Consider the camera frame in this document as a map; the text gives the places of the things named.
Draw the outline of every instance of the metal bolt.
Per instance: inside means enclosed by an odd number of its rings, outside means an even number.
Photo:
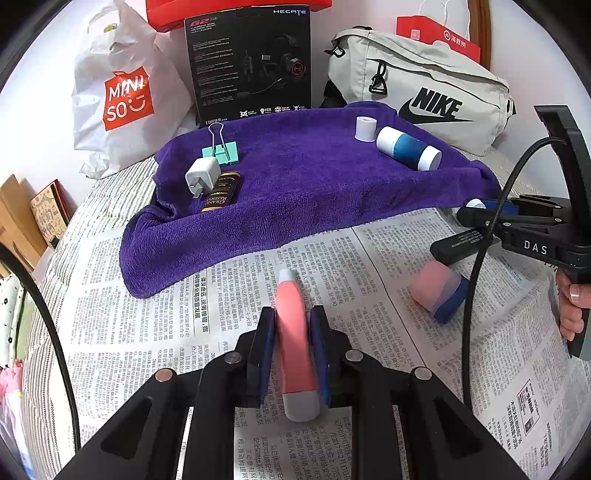
[[[169,368],[161,368],[154,376],[159,382],[167,382],[173,377],[173,371]]]
[[[363,353],[361,353],[359,350],[349,350],[345,354],[345,358],[349,362],[360,362],[363,358]]]
[[[418,367],[414,370],[414,376],[419,380],[431,380],[433,373],[427,367]]]
[[[223,359],[227,364],[237,364],[242,360],[242,355],[239,352],[228,352],[224,355]]]

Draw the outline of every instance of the striped fabric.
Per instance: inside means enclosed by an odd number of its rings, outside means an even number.
[[[463,153],[471,160],[485,163],[502,185],[513,166],[495,150],[486,157]],[[149,203],[154,191],[152,175],[156,168],[155,160],[149,158],[116,175],[99,180],[78,207],[41,285],[41,292],[54,321],[59,316],[81,240],[125,226],[140,208]],[[519,193],[536,192],[529,184],[518,179],[511,193],[517,196]],[[56,427],[59,426],[55,425],[49,396],[49,377],[54,359],[47,329],[38,312],[35,312],[24,361],[23,416],[25,435],[38,480],[53,479],[61,468],[55,434]]]

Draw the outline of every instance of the newspaper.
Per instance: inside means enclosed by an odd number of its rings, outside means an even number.
[[[390,368],[427,365],[461,398],[461,312],[440,326],[409,294],[430,244],[452,233],[437,210],[418,210],[232,258],[149,299],[131,297],[123,284],[122,229],[87,239],[57,322],[82,441],[157,369],[200,369],[232,350],[241,333],[256,328],[261,307],[274,304],[284,267],[297,270],[306,306],[324,305],[331,327],[346,332],[354,348]],[[472,262],[454,268],[469,276]],[[591,414],[589,365],[569,359],[555,309],[551,268],[491,248],[475,295],[474,413],[528,476],[541,480],[572,451]],[[72,433],[55,367],[50,395],[65,465]],[[236,409],[235,427],[237,479],[350,478],[350,409],[290,422],[274,369],[264,405]]]

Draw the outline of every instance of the black box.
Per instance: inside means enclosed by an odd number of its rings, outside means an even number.
[[[185,20],[197,123],[310,108],[310,7],[224,10]]]

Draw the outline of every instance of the purple towel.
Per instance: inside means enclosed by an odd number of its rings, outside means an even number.
[[[355,140],[357,116],[391,126],[442,152],[438,170],[416,172]],[[155,201],[123,235],[119,263],[129,292],[154,295],[188,275],[237,255],[425,207],[455,207],[467,198],[494,198],[495,175],[479,161],[401,119],[384,103],[273,113],[225,122],[240,163],[222,168],[242,175],[234,204],[201,213],[184,174],[206,129],[172,139],[156,155]]]

